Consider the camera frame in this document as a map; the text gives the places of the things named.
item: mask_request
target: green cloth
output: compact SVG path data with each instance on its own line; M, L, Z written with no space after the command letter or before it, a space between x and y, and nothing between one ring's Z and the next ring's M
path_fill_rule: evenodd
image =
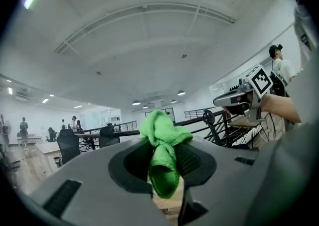
M155 147L149 165L149 178L160 198L169 199L175 192L179 173L176 169L175 145L193 138L183 126L174 126L168 115L155 110L150 113L140 126L141 138L148 137Z

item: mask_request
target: person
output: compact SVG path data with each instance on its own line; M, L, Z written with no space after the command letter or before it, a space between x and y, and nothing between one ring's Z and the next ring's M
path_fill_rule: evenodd
M77 120L77 123L76 123L76 131L82 131L82 127L81 127L81 122L80 120Z
M25 121L25 118L22 118L22 122L20 123L20 134L22 138L27 138L28 135L28 124ZM27 146L28 141L22 142L23 151L29 151Z
M73 129L74 132L76 132L76 117L73 116L72 117L72 121L71 121L71 128Z
M278 45L272 45L269 48L269 55L274 60L273 70L278 71L278 73L286 81L286 84L290 83L297 75L297 72L289 60L283 59L280 47Z
M295 8L295 33L299 41L301 49L301 63L303 64L310 59L310 56L318 48L319 35L306 7L302 4L302 0L297 0ZM276 95L266 94L261 100L261 110L276 114L279 117L290 120L292 122L301 122L297 110L291 98L280 97Z
M60 129L66 129L66 125L64 123L64 119L62 119L62 125L61 125L61 128Z

